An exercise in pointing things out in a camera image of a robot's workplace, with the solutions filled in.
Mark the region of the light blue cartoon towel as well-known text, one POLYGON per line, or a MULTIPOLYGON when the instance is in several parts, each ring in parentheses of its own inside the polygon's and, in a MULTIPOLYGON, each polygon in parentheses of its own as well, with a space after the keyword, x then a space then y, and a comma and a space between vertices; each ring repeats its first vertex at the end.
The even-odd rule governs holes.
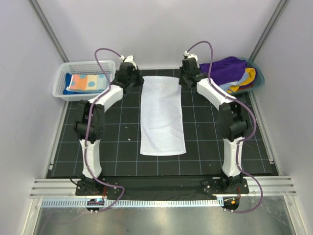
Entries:
POLYGON ((100 93, 108 85, 104 74, 72 74, 68 90, 77 93, 100 93))

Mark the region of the white towel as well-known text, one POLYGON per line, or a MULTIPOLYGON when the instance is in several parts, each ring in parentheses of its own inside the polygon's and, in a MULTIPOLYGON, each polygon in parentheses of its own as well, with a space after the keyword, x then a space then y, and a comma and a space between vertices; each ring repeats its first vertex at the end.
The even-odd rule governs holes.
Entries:
POLYGON ((144 76, 140 130, 141 155, 159 157, 186 153, 178 78, 144 76))

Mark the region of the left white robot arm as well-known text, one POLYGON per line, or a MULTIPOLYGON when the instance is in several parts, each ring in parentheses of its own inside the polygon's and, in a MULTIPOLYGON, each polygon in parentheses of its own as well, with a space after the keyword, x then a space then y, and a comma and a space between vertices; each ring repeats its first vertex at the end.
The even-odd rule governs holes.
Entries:
POLYGON ((100 141, 104 133, 105 112, 120 101, 132 87, 143 85, 144 79, 135 62, 122 62, 114 80, 96 97, 78 102, 78 116, 74 123, 83 153, 83 172, 77 183, 80 189, 98 196, 103 192, 100 164, 100 141))

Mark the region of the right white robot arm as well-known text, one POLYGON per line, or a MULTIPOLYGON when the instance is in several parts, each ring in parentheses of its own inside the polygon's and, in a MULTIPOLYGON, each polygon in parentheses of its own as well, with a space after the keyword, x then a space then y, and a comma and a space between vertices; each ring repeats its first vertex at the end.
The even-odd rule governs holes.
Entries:
POLYGON ((227 94, 206 73, 201 73, 196 56, 184 56, 180 67, 179 84, 205 97, 218 111, 218 130, 224 141, 224 163, 219 188, 232 194, 243 183, 241 167, 243 140, 246 137, 248 111, 238 99, 227 94))

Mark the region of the blue microfiber towel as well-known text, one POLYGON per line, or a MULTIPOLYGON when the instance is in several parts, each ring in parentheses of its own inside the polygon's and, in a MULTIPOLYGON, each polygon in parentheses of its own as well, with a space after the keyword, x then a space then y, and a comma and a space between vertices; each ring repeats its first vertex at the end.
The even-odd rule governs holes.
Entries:
POLYGON ((74 92, 68 90, 68 87, 69 87, 70 82, 71 82, 71 78, 72 78, 72 75, 70 73, 66 73, 66 75, 65 75, 65 88, 63 90, 63 95, 74 94, 74 92))

